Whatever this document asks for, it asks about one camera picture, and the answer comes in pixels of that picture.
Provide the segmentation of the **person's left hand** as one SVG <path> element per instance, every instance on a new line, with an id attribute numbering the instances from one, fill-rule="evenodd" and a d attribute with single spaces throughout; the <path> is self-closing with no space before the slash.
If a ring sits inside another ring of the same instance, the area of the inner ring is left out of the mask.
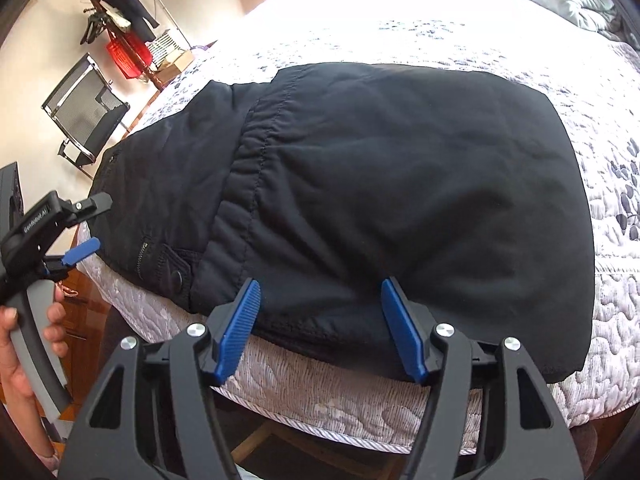
<path id="1" fill-rule="evenodd" d="M 64 358 L 68 351 L 65 342 L 66 330 L 63 321 L 66 311 L 62 305 L 64 292 L 58 284 L 54 285 L 54 301 L 47 308 L 49 324 L 43 330 L 44 339 L 50 344 L 53 352 Z M 15 308 L 1 307 L 1 382 L 6 404 L 17 401 L 32 401 L 34 393 L 11 340 L 11 333 L 16 329 L 18 313 Z"/>

